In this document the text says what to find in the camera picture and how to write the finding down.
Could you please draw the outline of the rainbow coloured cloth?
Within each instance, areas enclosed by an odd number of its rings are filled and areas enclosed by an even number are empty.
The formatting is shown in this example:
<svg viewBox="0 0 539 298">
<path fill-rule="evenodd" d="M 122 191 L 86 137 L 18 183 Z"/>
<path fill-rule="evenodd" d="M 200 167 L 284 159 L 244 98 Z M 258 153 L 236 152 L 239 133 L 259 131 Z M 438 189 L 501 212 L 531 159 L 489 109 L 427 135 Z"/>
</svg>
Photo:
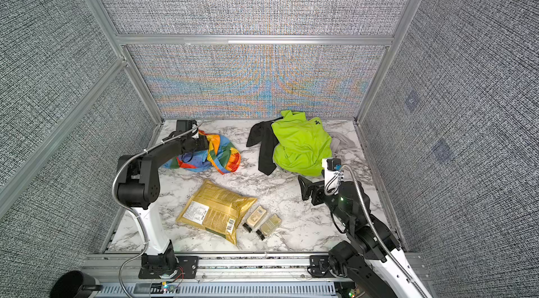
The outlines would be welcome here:
<svg viewBox="0 0 539 298">
<path fill-rule="evenodd" d="M 163 167 L 168 169 L 188 169 L 193 172 L 203 172 L 215 168 L 220 174 L 236 172 L 241 164 L 241 154 L 228 138 L 219 134 L 206 134 L 202 130 L 194 137 L 205 135 L 209 141 L 206 152 L 198 152 L 188 157 L 181 154 L 165 162 Z"/>
</svg>

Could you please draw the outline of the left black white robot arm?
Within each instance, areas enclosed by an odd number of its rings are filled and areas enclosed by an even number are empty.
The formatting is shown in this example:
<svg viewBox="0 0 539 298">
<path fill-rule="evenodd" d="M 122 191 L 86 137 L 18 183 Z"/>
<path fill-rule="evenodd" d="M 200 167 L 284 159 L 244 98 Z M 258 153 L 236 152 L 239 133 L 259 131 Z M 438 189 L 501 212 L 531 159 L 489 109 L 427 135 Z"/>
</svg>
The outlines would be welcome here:
<svg viewBox="0 0 539 298">
<path fill-rule="evenodd" d="M 208 148 L 208 141 L 190 130 L 175 132 L 141 153 L 119 158 L 112 195 L 122 208 L 130 212 L 143 240 L 139 256 L 140 278 L 167 278 L 178 272 L 173 243 L 164 232 L 155 203 L 161 193 L 160 167 L 184 153 L 191 157 Z"/>
</svg>

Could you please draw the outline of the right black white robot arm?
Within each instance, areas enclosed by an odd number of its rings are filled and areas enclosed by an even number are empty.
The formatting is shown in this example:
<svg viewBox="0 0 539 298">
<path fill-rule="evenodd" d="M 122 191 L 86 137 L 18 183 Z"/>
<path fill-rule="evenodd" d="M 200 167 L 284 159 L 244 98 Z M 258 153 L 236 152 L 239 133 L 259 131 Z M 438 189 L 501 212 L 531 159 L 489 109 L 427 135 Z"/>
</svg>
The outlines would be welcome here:
<svg viewBox="0 0 539 298">
<path fill-rule="evenodd" d="M 326 205 L 335 226 L 342 225 L 346 240 L 326 256 L 312 256 L 308 273 L 314 278 L 349 278 L 369 297 L 431 297 L 409 264 L 395 235 L 370 209 L 362 184 L 342 182 L 328 195 L 324 182 L 298 177 L 301 197 Z"/>
</svg>

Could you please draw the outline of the grey white cloth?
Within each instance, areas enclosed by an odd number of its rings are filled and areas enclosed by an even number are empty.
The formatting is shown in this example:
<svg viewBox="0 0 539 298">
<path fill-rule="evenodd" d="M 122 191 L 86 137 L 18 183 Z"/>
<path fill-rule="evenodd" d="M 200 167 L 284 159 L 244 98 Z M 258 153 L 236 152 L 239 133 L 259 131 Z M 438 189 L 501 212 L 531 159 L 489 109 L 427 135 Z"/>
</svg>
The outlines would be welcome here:
<svg viewBox="0 0 539 298">
<path fill-rule="evenodd" d="M 333 157 L 340 156 L 345 152 L 356 149 L 357 145 L 346 135 L 339 132 L 329 132 L 331 137 L 330 148 L 333 154 Z"/>
</svg>

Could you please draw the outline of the black cloth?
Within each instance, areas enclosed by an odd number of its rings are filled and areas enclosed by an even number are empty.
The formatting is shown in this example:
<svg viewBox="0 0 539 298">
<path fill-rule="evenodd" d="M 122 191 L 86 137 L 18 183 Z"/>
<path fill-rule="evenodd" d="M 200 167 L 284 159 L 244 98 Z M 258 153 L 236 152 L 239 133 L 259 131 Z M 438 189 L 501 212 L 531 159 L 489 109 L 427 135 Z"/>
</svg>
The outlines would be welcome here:
<svg viewBox="0 0 539 298">
<path fill-rule="evenodd" d="M 258 156 L 258 170 L 265 174 L 271 175 L 277 168 L 273 160 L 275 147 L 279 144 L 272 124 L 277 120 L 263 121 L 255 124 L 248 135 L 247 147 L 252 147 L 260 144 Z"/>
</svg>

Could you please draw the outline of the neon green shirt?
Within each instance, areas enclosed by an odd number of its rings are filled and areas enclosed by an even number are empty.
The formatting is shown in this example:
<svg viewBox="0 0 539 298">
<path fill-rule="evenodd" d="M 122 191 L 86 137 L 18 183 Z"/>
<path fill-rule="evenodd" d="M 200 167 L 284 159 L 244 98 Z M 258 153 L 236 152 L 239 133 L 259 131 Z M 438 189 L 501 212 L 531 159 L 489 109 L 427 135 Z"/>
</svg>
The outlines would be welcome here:
<svg viewBox="0 0 539 298">
<path fill-rule="evenodd" d="M 321 118 L 308 119 L 306 113 L 283 110 L 272 125 L 278 140 L 273 160 L 282 170 L 306 177 L 322 174 L 322 160 L 331 158 L 332 138 Z"/>
</svg>

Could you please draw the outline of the small gold packet right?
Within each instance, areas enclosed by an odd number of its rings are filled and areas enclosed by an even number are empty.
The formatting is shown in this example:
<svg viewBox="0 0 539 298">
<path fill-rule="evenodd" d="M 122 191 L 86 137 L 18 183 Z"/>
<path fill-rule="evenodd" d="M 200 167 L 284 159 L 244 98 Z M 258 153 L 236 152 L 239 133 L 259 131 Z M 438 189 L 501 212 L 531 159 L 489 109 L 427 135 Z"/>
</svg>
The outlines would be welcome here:
<svg viewBox="0 0 539 298">
<path fill-rule="evenodd" d="M 282 219 L 277 215 L 273 214 L 261 226 L 257 229 L 256 234 L 261 240 L 265 240 L 269 235 L 271 235 L 277 228 L 282 224 Z"/>
</svg>

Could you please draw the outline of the small gold packet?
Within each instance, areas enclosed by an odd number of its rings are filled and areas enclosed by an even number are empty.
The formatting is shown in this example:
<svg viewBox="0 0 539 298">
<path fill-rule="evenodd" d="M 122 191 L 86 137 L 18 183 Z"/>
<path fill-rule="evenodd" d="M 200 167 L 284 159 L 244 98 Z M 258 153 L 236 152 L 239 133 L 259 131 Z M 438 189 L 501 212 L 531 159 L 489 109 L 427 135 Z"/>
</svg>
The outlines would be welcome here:
<svg viewBox="0 0 539 298">
<path fill-rule="evenodd" d="M 261 226 L 257 229 L 256 234 L 261 240 L 265 240 L 269 235 L 271 235 L 277 228 L 282 224 L 282 219 L 277 215 L 273 214 Z"/>
<path fill-rule="evenodd" d="M 261 223 L 262 219 L 265 217 L 265 215 L 268 213 L 268 211 L 262 207 L 262 205 L 259 205 L 245 220 L 243 223 L 244 229 L 251 233 L 258 225 Z"/>
</svg>

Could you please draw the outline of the small gold packet left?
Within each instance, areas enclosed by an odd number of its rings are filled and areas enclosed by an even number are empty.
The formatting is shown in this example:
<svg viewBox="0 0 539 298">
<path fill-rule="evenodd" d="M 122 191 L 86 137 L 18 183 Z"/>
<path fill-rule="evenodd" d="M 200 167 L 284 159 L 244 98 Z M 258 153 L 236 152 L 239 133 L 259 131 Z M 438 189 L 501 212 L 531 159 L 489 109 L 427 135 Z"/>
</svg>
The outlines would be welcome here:
<svg viewBox="0 0 539 298">
<path fill-rule="evenodd" d="M 262 207 L 262 205 L 259 205 L 245 220 L 243 223 L 244 229 L 251 233 L 258 225 L 261 223 L 262 219 L 265 217 L 265 215 L 268 213 L 268 211 Z"/>
</svg>

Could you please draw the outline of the gold snack bag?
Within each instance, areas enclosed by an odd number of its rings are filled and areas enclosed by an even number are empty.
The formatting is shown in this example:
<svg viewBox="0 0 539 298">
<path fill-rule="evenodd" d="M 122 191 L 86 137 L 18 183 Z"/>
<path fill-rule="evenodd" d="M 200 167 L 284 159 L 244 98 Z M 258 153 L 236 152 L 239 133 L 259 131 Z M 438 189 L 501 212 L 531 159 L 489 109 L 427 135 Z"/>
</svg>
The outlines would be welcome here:
<svg viewBox="0 0 539 298">
<path fill-rule="evenodd" d="M 256 203 L 254 197 L 242 196 L 210 180 L 204 180 L 176 222 L 211 232 L 236 245 L 237 228 Z"/>
</svg>

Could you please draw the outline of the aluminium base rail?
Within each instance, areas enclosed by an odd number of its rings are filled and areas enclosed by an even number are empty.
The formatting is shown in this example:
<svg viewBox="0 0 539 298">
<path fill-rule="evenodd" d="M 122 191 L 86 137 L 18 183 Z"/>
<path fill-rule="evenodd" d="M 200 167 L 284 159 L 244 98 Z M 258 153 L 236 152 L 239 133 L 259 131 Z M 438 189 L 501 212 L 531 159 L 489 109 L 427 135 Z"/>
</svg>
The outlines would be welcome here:
<svg viewBox="0 0 539 298">
<path fill-rule="evenodd" d="M 139 278 L 141 261 L 132 254 L 102 254 L 87 257 L 82 270 L 103 285 L 99 297 L 133 297 L 126 289 L 132 283 L 168 285 L 183 282 L 331 282 L 337 297 L 369 297 L 349 278 L 314 278 L 307 272 L 310 257 L 328 253 L 178 253 L 181 273 L 173 278 Z M 429 276 L 414 254 L 405 256 L 421 282 L 435 297 Z"/>
</svg>

